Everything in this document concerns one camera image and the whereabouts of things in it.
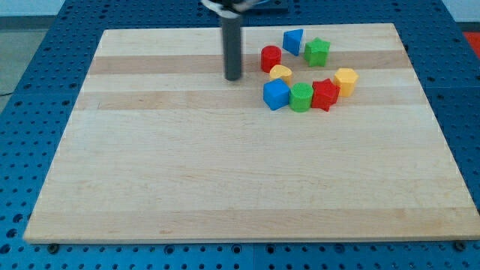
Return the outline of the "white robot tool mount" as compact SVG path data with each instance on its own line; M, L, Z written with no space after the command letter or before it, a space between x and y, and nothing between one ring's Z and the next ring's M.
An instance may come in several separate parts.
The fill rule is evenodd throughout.
M259 0L201 0L200 3L222 18L236 18L259 3Z

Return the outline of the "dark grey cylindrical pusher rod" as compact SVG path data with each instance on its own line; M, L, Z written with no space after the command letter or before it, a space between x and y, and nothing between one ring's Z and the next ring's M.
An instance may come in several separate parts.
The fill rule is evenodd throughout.
M242 76L242 17L222 17L220 22L224 76L229 81L236 81Z

